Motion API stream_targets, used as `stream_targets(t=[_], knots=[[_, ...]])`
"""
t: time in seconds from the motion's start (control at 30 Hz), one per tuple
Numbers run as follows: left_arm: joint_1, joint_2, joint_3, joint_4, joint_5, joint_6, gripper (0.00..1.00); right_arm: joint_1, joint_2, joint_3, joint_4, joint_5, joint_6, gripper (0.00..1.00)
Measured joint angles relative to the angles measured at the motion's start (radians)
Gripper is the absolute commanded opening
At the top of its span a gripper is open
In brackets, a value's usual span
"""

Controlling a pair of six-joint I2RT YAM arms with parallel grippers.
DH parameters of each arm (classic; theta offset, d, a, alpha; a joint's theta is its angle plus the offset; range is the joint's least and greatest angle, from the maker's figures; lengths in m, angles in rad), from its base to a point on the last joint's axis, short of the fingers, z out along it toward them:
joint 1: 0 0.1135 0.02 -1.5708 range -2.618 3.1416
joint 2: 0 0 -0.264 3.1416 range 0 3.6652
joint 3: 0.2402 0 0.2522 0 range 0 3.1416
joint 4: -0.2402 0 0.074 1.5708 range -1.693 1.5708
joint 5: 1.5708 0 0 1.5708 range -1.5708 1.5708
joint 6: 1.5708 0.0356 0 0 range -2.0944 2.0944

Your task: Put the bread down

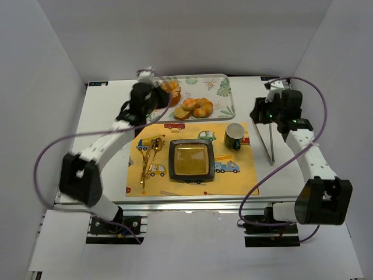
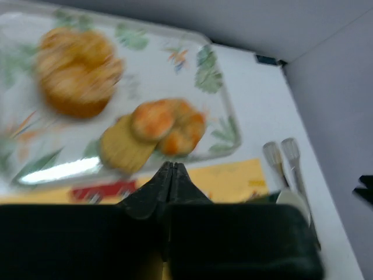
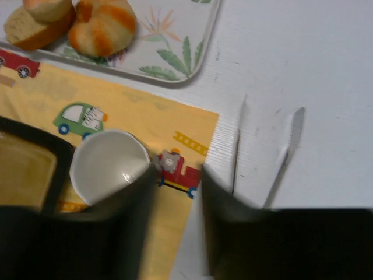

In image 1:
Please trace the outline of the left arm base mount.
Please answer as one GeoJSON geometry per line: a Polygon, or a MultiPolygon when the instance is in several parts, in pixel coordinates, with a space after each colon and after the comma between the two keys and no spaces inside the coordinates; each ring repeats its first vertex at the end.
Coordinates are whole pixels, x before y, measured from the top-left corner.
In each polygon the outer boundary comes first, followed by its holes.
{"type": "Polygon", "coordinates": [[[91,218],[89,233],[91,235],[131,235],[128,231],[130,229],[133,234],[140,235],[145,232],[145,226],[147,225],[147,219],[142,216],[123,216],[122,217],[123,226],[113,225],[108,223],[103,219],[100,219],[96,216],[91,218]]]}

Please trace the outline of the metal serving tongs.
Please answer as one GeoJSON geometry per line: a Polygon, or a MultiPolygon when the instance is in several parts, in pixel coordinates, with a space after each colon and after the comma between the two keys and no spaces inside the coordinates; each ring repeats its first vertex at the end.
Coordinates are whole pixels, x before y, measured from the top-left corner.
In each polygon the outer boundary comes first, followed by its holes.
{"type": "Polygon", "coordinates": [[[273,166],[275,164],[275,151],[274,151],[274,144],[273,144],[273,130],[272,130],[272,125],[271,124],[267,124],[266,126],[268,127],[268,130],[269,130],[269,148],[270,149],[268,149],[268,147],[266,146],[265,141],[262,137],[262,134],[261,134],[257,124],[254,124],[254,129],[256,131],[257,136],[259,137],[261,147],[263,148],[263,151],[266,155],[268,163],[271,166],[273,166]]]}

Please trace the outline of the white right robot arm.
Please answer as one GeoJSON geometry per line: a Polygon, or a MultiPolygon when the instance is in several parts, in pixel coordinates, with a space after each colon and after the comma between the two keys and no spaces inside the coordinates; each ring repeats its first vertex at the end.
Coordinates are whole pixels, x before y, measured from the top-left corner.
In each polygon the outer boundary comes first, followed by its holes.
{"type": "Polygon", "coordinates": [[[285,143],[296,156],[305,186],[295,202],[277,202],[273,219],[302,225],[341,225],[346,217],[353,187],[327,164],[314,140],[311,123],[302,118],[302,93],[283,90],[258,97],[250,113],[254,124],[277,125],[285,143]]]}

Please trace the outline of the twisted ring bread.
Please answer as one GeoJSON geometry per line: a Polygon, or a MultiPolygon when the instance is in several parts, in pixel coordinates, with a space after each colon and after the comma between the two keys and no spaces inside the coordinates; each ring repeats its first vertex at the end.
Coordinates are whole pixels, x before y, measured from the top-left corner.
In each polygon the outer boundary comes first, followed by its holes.
{"type": "Polygon", "coordinates": [[[193,110],[193,116],[196,118],[208,118],[213,112],[213,103],[206,98],[196,99],[195,101],[196,106],[193,110]]]}

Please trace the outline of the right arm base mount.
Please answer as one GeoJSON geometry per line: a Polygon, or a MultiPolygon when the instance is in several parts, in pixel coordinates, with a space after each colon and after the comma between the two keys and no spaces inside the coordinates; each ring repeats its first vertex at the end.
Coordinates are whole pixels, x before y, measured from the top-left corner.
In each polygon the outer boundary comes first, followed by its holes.
{"type": "Polygon", "coordinates": [[[300,240],[298,227],[288,226],[258,226],[257,223],[278,223],[273,219],[273,210],[266,207],[261,215],[245,215],[244,218],[255,223],[250,225],[241,219],[237,221],[237,226],[244,229],[244,241],[246,248],[261,247],[298,247],[300,240]]]}

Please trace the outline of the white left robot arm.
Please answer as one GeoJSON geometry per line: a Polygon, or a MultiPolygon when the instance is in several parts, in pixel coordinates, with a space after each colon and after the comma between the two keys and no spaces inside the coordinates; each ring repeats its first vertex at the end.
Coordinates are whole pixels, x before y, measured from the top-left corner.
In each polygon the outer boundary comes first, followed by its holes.
{"type": "Polygon", "coordinates": [[[60,192],[82,203],[105,223],[121,226],[123,210],[104,195],[101,172],[114,155],[142,131],[154,110],[170,106],[172,96],[169,82],[135,83],[130,99],[122,105],[111,128],[81,152],[64,156],[60,192]]]}

